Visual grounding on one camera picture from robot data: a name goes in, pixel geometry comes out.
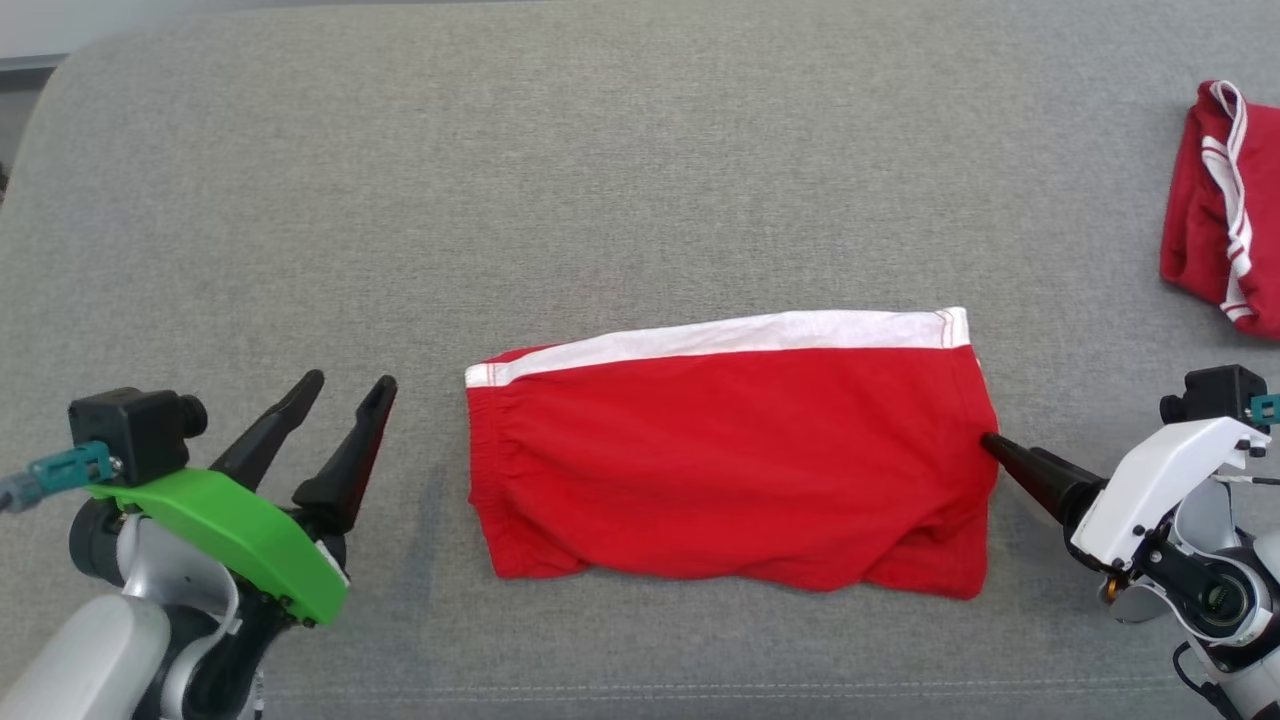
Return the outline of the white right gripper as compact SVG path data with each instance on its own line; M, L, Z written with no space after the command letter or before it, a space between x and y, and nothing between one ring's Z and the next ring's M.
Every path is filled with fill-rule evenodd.
M1055 521L1076 527L1073 547L1105 568L1119 562L1123 570L1133 566L1146 532L1193 489L1224 465L1245 469L1252 448L1271 442L1271 436L1229 416L1169 424L1130 450L1108 483L1046 448L983 434L983 448Z

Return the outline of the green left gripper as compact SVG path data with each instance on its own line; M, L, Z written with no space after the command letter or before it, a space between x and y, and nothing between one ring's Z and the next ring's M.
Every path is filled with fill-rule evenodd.
M123 593L163 621L157 666L143 675L133 719L259 719L262 661L294 626L335 620L349 593L320 539L358 516L398 395L383 375L317 474L292 495L294 516L256 496L325 375L306 372L207 469L133 488L95 484L91 502L124 521L115 539Z

